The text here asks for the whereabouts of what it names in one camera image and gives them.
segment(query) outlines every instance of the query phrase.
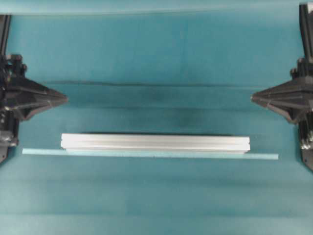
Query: teal backdrop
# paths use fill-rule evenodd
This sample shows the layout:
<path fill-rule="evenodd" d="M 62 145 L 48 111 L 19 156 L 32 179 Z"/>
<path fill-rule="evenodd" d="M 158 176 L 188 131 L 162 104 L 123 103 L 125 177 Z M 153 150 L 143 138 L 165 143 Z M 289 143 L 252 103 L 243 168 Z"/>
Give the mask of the teal backdrop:
<path fill-rule="evenodd" d="M 250 102 L 303 56 L 298 4 L 0 0 L 7 53 L 69 98 L 21 123 L 0 165 L 0 234 L 313 234 L 297 130 Z M 279 160 L 22 154 L 87 132 L 250 136 L 251 154 Z"/>

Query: black clamp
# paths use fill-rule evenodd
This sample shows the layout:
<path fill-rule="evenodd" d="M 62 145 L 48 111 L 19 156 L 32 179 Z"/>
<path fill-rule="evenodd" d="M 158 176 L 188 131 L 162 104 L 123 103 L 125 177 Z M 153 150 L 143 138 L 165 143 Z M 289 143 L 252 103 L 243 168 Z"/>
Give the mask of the black clamp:
<path fill-rule="evenodd" d="M 253 94 L 251 100 L 298 125 L 303 163 L 313 170 L 313 11 L 299 7 L 304 58 L 290 71 L 292 80 Z"/>

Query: teal fabric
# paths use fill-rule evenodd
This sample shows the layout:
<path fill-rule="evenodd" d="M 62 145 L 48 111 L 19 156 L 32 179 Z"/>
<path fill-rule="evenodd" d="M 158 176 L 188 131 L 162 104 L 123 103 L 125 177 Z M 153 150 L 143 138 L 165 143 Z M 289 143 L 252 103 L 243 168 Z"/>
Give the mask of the teal fabric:
<path fill-rule="evenodd" d="M 7 52 L 69 102 L 21 123 L 0 165 L 0 234 L 312 234 L 297 131 L 250 102 L 303 55 L 298 3 L 259 3 L 14 16 Z M 84 132 L 248 135 L 252 154 L 279 160 L 22 155 Z"/>

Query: black mount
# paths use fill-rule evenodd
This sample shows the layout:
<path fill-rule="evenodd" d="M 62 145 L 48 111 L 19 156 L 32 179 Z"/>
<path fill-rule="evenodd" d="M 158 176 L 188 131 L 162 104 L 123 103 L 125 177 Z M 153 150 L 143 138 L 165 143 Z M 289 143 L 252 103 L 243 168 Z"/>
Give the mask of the black mount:
<path fill-rule="evenodd" d="M 20 121 L 67 102 L 67 97 L 25 77 L 21 55 L 5 55 L 9 16 L 0 16 L 0 163 L 18 145 Z"/>
<path fill-rule="evenodd" d="M 298 125 L 303 163 L 313 170 L 313 6 L 299 6 L 304 58 L 290 71 L 292 80 L 253 94 L 251 100 Z"/>

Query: aluminum profile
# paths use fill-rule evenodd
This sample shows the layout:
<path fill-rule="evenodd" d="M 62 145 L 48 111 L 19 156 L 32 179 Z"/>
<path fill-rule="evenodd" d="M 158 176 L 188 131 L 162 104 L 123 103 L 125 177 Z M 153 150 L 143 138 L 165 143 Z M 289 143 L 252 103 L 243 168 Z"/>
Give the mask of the aluminum profile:
<path fill-rule="evenodd" d="M 64 149 L 212 151 L 245 153 L 250 150 L 249 137 L 129 135 L 129 134 L 62 134 Z"/>

